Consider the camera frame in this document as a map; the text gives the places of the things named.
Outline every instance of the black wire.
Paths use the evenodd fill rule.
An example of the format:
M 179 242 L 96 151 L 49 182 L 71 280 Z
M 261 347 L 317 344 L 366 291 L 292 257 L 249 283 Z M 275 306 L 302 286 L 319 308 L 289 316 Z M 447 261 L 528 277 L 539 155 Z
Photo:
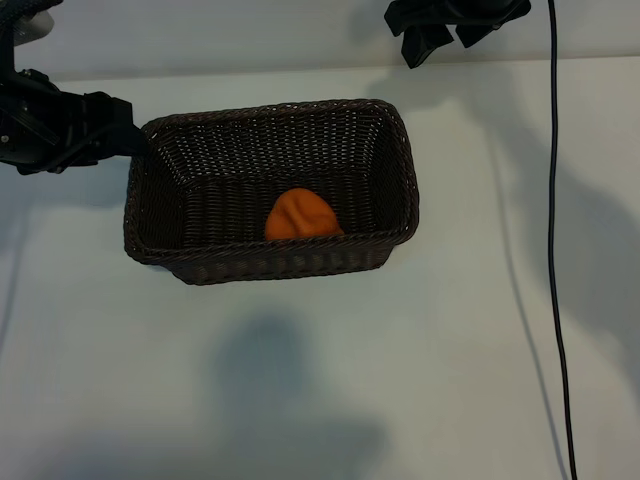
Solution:
M 564 421 L 567 429 L 567 444 L 569 449 L 569 468 L 571 479 L 578 480 L 576 458 L 573 447 L 573 428 L 571 427 L 571 403 L 569 401 L 569 374 L 567 372 L 567 356 L 562 340 L 562 325 L 560 324 L 560 308 L 558 307 L 558 288 L 556 285 L 556 268 L 553 255 L 553 243 L 556 221 L 556 170 L 558 166 L 558 25 L 556 21 L 555 0 L 549 1 L 549 22 L 551 25 L 551 168 L 549 172 L 549 284 L 551 286 L 551 304 L 553 306 L 553 321 L 556 327 L 556 340 L 560 354 L 560 368 L 562 370 L 562 393 L 564 396 Z

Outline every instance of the dark brown wicker basket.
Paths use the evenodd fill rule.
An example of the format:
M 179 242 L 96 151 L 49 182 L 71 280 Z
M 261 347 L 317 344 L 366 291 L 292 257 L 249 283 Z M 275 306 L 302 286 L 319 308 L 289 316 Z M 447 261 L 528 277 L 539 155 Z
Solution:
M 333 275 L 385 263 L 418 226 L 411 147 L 396 109 L 332 100 L 172 115 L 131 162 L 125 249 L 189 284 Z M 344 235 L 265 241 L 283 192 L 324 198 Z

